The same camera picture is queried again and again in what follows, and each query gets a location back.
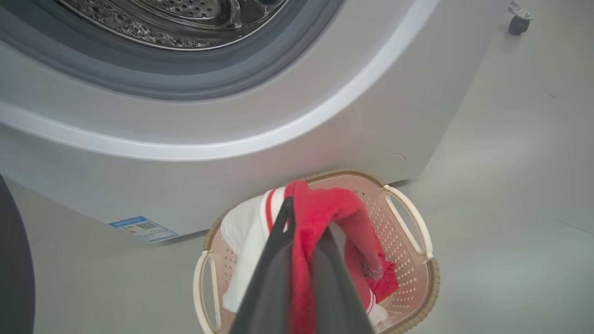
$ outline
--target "floor scratch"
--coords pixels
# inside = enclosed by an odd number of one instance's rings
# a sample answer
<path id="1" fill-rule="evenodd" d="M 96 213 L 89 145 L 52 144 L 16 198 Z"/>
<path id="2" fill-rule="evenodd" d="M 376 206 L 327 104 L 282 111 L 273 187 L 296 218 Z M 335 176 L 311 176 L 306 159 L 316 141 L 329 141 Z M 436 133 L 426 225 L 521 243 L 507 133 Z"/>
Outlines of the floor scratch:
<path id="1" fill-rule="evenodd" d="M 544 91 L 545 91 L 545 93 L 547 93 L 547 94 L 549 94 L 550 96 L 552 96 L 554 99 L 556 99 L 556 98 L 557 98 L 557 97 L 556 97 L 556 96 L 554 96 L 553 94 L 549 93 L 549 91 L 548 91 L 548 90 L 546 90 L 546 89 L 545 89 Z"/>
<path id="2" fill-rule="evenodd" d="M 573 227 L 573 228 L 577 228 L 578 230 L 580 230 L 580 231 L 584 231 L 585 233 L 590 233 L 590 234 L 592 234 L 592 232 L 586 231 L 585 229 L 581 229 L 581 228 L 579 228 L 579 227 L 575 227 L 575 226 L 573 226 L 573 225 L 570 225 L 570 224 L 568 224 L 568 223 L 566 223 L 566 222 L 562 222 L 562 221 L 560 221 L 560 220 L 558 220 L 558 222 L 559 222 L 559 223 L 563 223 L 563 224 L 565 224 L 565 225 L 567 225 L 567 226 L 570 226 L 570 227 Z"/>

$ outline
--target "white garment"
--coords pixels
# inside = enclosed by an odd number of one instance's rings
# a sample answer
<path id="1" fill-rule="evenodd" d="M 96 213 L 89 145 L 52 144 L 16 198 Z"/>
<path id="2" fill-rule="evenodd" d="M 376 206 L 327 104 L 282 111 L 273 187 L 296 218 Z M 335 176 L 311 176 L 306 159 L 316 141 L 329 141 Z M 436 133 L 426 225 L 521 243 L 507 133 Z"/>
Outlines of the white garment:
<path id="1" fill-rule="evenodd" d="M 270 235 L 266 221 L 266 203 L 270 193 L 271 191 L 267 191 L 262 196 L 254 197 L 234 207 L 221 222 L 221 236 L 237 254 L 237 266 L 233 270 L 229 287 L 223 295 L 223 307 L 233 313 L 237 313 L 239 310 Z M 273 223 L 276 221 L 284 200 L 284 187 L 274 191 L 270 200 L 270 214 Z M 334 223 L 331 223 L 329 228 L 340 254 L 344 257 L 346 242 L 344 232 Z M 371 302 L 367 306 L 367 316 L 371 326 L 375 326 L 388 318 L 388 312 L 376 304 L 375 295 L 371 289 L 369 293 Z"/>

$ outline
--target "red garment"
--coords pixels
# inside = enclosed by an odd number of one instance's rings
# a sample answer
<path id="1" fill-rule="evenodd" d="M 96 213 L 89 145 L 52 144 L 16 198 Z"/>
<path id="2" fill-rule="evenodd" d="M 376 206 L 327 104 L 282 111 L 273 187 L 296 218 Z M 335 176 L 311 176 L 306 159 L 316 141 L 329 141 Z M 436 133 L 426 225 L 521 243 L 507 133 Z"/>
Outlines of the red garment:
<path id="1" fill-rule="evenodd" d="M 367 209 L 357 195 L 341 188 L 312 190 L 305 181 L 295 181 L 285 189 L 285 198 L 289 196 L 293 196 L 296 220 L 291 273 L 292 334 L 311 334 L 315 331 L 311 263 L 314 248 L 330 222 L 337 223 L 347 236 L 346 267 L 366 307 L 371 302 L 371 284 L 365 279 L 361 263 L 374 273 L 387 272 L 385 282 L 383 278 L 372 281 L 372 291 L 375 288 L 382 295 L 389 295 L 398 288 L 393 263 L 380 256 L 383 255 L 380 242 Z"/>

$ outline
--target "floor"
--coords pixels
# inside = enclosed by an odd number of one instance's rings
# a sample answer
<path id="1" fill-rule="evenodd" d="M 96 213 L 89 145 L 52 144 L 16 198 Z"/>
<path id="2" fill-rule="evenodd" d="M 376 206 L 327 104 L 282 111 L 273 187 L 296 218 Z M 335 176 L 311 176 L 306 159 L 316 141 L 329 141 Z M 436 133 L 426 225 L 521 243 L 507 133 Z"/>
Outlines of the floor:
<path id="1" fill-rule="evenodd" d="M 502 21 L 426 170 L 397 184 L 441 266 L 437 305 L 410 333 L 594 333 L 594 2 L 520 4 L 536 15 L 528 32 Z M 205 233 L 146 244 L 8 185 L 33 253 L 36 333 L 201 333 Z"/>

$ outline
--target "perforated plastic basket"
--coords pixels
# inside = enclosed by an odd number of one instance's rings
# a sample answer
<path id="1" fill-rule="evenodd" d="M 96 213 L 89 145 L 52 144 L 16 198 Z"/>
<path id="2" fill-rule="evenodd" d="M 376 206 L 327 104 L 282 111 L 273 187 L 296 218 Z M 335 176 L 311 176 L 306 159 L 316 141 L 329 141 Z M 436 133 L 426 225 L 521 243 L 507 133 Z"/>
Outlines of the perforated plastic basket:
<path id="1" fill-rule="evenodd" d="M 397 189 L 361 171 L 341 169 L 305 180 L 312 189 L 340 187 L 360 196 L 367 206 L 386 258 L 396 264 L 400 288 L 380 302 L 388 311 L 388 319 L 374 327 L 376 333 L 404 333 L 423 321 L 433 309 L 439 294 L 440 270 L 433 258 L 433 247 L 425 222 L 410 200 Z M 399 201 L 412 217 L 422 247 L 415 241 L 393 200 Z M 205 334 L 227 334 L 233 323 L 234 315 L 222 308 L 220 303 L 237 264 L 237 254 L 233 253 L 219 232 L 225 214 L 217 219 L 206 235 L 204 251 L 194 271 L 194 305 Z M 214 268 L 211 270 L 211 279 L 215 319 L 208 317 L 203 296 L 203 283 L 207 279 L 203 276 L 207 262 Z"/>

